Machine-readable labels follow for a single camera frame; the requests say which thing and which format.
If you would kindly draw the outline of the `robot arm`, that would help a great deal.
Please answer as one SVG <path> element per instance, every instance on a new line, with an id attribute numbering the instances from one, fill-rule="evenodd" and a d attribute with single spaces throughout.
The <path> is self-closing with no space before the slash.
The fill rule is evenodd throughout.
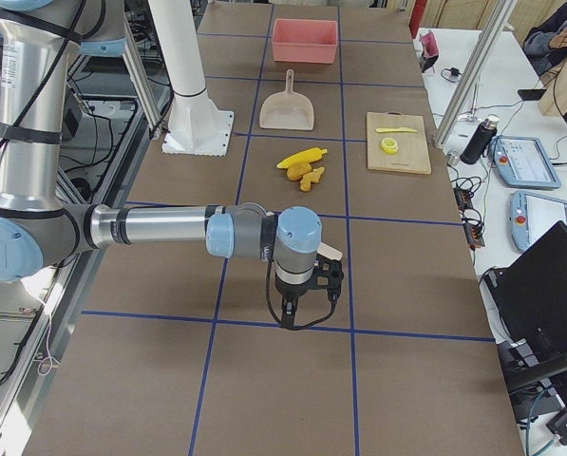
<path id="1" fill-rule="evenodd" d="M 215 257 L 265 262 L 267 286 L 286 299 L 339 295 L 341 255 L 323 243 L 321 220 L 308 208 L 112 208 L 94 199 L 127 127 L 151 128 L 164 111 L 150 85 L 137 82 L 126 116 L 85 113 L 72 99 L 69 67 L 135 46 L 122 1 L 0 1 L 0 282 L 112 245 L 189 241 Z"/>

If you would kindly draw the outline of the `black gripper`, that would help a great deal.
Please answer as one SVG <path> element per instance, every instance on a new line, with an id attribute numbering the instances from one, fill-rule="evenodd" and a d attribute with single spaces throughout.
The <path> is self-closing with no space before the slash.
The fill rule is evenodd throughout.
<path id="1" fill-rule="evenodd" d="M 342 262 L 318 255 L 312 270 L 312 288 L 314 290 L 340 291 L 344 279 Z"/>

